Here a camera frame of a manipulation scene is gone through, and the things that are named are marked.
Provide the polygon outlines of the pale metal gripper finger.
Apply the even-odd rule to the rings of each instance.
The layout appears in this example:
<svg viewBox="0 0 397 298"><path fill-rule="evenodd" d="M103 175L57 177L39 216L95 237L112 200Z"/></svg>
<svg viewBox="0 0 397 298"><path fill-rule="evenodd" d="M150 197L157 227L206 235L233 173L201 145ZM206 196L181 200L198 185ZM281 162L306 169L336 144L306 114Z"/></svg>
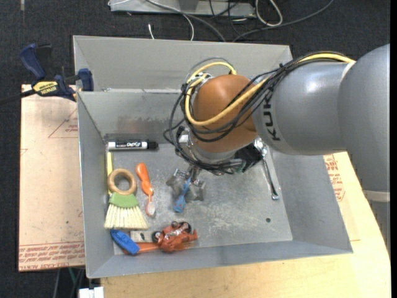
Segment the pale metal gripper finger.
<svg viewBox="0 0 397 298"><path fill-rule="evenodd" d="M204 201L205 197L205 181L196 179L189 184L187 192L187 202Z"/></svg>
<svg viewBox="0 0 397 298"><path fill-rule="evenodd" d="M172 189L173 198L177 198L184 189L186 181L185 172L176 169L172 176L166 181L166 185Z"/></svg>

